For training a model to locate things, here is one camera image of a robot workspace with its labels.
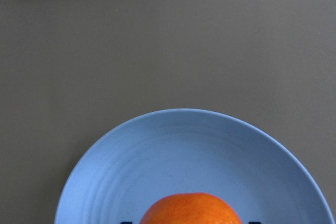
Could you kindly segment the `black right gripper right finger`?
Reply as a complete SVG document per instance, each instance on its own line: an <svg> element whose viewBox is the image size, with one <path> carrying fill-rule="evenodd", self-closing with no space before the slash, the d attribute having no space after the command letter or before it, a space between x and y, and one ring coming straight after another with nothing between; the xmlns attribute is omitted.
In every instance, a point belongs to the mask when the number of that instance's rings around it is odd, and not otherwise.
<svg viewBox="0 0 336 224"><path fill-rule="evenodd" d="M261 224L259 221L250 221L248 224Z"/></svg>

